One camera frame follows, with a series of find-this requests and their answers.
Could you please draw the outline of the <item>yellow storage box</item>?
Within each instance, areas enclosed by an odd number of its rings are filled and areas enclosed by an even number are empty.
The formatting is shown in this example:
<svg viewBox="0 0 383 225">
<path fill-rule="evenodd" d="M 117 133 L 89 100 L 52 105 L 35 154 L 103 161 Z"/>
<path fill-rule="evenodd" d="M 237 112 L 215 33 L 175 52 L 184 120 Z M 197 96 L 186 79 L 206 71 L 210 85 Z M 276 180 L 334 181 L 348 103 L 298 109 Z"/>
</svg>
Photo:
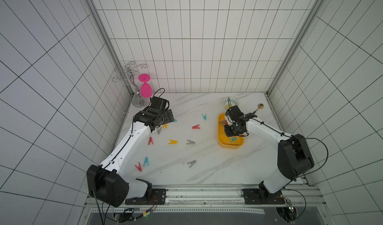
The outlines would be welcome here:
<svg viewBox="0 0 383 225">
<path fill-rule="evenodd" d="M 227 149 L 237 149 L 244 144 L 243 137 L 227 137 L 224 132 L 224 126 L 227 125 L 225 120 L 225 114 L 222 113 L 218 116 L 218 131 L 217 131 L 217 139 L 218 144 L 222 148 Z"/>
</svg>

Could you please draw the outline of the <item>grey clothespin front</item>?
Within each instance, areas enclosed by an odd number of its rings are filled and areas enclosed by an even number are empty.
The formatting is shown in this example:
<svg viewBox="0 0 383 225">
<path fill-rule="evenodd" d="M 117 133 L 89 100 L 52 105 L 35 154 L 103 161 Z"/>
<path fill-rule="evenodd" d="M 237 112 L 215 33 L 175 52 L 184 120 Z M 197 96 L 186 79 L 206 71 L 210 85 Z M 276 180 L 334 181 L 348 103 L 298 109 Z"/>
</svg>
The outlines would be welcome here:
<svg viewBox="0 0 383 225">
<path fill-rule="evenodd" d="M 192 160 L 190 162 L 187 162 L 187 165 L 189 165 L 189 168 L 191 168 L 196 162 L 197 160 Z"/>
</svg>

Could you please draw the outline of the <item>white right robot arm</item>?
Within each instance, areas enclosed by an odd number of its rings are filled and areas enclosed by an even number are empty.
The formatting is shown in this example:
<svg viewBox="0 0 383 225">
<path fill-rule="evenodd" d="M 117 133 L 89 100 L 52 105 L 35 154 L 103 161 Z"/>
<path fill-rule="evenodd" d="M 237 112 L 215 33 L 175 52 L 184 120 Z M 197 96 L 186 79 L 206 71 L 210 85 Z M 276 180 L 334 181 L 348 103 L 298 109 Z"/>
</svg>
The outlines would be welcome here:
<svg viewBox="0 0 383 225">
<path fill-rule="evenodd" d="M 262 138 L 277 151 L 277 169 L 259 184 L 259 196 L 266 200 L 275 196 L 286 185 L 315 166 L 307 139 L 301 134 L 292 135 L 268 125 L 253 113 L 244 114 L 238 106 L 225 113 L 227 137 L 250 133 Z"/>
</svg>

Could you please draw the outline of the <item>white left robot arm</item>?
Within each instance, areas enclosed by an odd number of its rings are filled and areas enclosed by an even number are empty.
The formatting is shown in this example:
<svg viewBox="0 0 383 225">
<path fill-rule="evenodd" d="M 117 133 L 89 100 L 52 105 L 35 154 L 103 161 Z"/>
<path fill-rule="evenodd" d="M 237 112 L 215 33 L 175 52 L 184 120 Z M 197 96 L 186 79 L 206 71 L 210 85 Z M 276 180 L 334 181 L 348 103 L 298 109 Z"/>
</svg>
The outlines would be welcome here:
<svg viewBox="0 0 383 225">
<path fill-rule="evenodd" d="M 138 146 L 148 141 L 156 128 L 174 121 L 169 107 L 168 100 L 152 97 L 150 104 L 133 117 L 131 128 L 111 154 L 100 165 L 88 168 L 86 178 L 91 197 L 114 207 L 127 199 L 151 200 L 152 183 L 134 178 L 127 168 Z"/>
</svg>

